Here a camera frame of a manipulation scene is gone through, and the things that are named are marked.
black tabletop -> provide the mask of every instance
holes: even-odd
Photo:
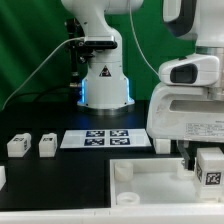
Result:
[[[0,192],[1,211],[110,207],[109,161],[156,157],[153,148],[57,149],[55,158],[39,157],[43,134],[56,133],[59,146],[66,130],[145,128],[147,103],[133,112],[100,117],[78,112],[68,103],[20,103],[0,113],[0,165],[7,184]],[[6,144],[30,133],[32,147],[24,158],[8,158]]]

black cable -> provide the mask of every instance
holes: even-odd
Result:
[[[54,90],[58,90],[58,89],[68,89],[69,87],[68,86],[65,86],[65,85],[59,85],[59,86],[54,86],[44,92],[42,92],[41,94],[39,94],[34,100],[33,102],[38,102],[39,99],[41,99],[43,96],[49,94],[50,92],[54,91]]]
[[[45,90],[44,92],[29,92],[29,93],[21,93],[21,94],[18,94],[18,95],[15,95],[14,97],[12,97],[8,102],[7,104],[5,105],[5,107],[7,107],[12,101],[14,101],[15,99],[19,98],[19,97],[22,97],[22,96],[28,96],[28,95],[38,95],[34,100],[33,102],[37,102],[40,98],[42,98],[44,95],[47,95],[47,94],[69,94],[68,93],[50,93],[54,90],[57,90],[57,89],[62,89],[62,88],[69,88],[67,86],[63,86],[63,85],[60,85],[60,86],[55,86],[55,87],[52,87],[48,90]]]
[[[28,96],[28,95],[39,95],[41,94],[40,92],[30,92],[30,93],[21,93],[21,94],[18,94],[18,95],[15,95],[14,97],[12,97],[8,102],[7,104],[5,105],[5,107],[7,107],[12,101],[14,101],[16,98],[19,98],[21,96]]]

green backdrop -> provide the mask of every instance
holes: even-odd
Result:
[[[166,30],[161,9],[162,0],[145,0],[133,14],[142,50],[156,70],[167,60],[194,51],[193,42],[178,40]],[[64,21],[68,18],[72,15],[60,0],[0,0],[0,107],[49,53],[67,39]],[[150,99],[159,80],[138,53],[129,16],[106,19],[123,36],[124,73],[130,78],[131,96]],[[20,93],[39,92],[69,81],[69,55],[61,50]]]

blue light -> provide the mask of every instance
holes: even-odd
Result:
[[[131,99],[131,97],[130,97],[130,89],[129,89],[129,87],[130,87],[129,79],[127,78],[127,94],[128,94],[128,102],[131,102],[132,99]]]
[[[85,80],[82,80],[82,103],[85,103]]]

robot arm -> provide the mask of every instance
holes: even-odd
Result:
[[[130,4],[136,10],[143,0],[62,0],[62,3],[84,30],[81,46],[92,50],[79,109],[94,114],[128,111],[134,101],[129,97],[129,81],[123,74],[122,37],[108,26],[104,15],[127,13]]]
[[[124,14],[137,10],[143,0],[62,0],[65,8],[79,20],[85,36],[109,37],[111,27],[105,21],[105,14]]]

